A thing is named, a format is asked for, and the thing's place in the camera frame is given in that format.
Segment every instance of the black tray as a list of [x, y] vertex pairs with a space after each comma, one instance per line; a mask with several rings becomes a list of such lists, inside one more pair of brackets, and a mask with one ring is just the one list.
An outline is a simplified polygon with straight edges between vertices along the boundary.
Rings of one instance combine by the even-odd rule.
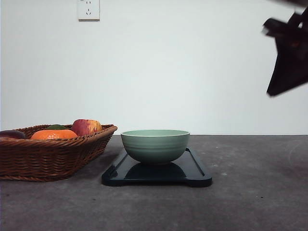
[[190, 148], [186, 148], [179, 159], [165, 165], [142, 164], [124, 150], [102, 175], [102, 184], [108, 186], [183, 183], [191, 187], [207, 187], [212, 184], [212, 176]]

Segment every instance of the electrical outlet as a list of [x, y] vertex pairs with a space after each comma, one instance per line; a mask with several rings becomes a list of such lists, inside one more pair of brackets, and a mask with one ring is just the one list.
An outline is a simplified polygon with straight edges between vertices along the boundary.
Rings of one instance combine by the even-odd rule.
[[77, 0], [79, 20], [100, 20], [100, 0]]

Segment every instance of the gray table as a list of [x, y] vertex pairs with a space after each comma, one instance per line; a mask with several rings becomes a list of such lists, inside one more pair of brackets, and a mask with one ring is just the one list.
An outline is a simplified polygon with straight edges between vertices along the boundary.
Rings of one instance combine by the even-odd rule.
[[101, 184], [123, 146], [56, 182], [0, 181], [2, 231], [307, 231], [307, 136], [191, 136], [207, 188]]

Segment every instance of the green bowl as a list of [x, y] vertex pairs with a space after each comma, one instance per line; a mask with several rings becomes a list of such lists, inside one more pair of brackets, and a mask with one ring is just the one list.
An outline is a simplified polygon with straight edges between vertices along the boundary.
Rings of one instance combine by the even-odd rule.
[[180, 130], [136, 130], [121, 133], [126, 152], [146, 164], [166, 164], [178, 159], [190, 133]]

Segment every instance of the brown wicker basket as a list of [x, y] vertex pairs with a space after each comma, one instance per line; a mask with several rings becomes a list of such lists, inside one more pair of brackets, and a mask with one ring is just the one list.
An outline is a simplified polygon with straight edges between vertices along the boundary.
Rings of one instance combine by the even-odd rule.
[[23, 139], [0, 140], [0, 180], [55, 181], [72, 176], [89, 161], [101, 155], [113, 133], [114, 125], [102, 125], [93, 135], [72, 139], [30, 140], [36, 131], [49, 125], [16, 129]]

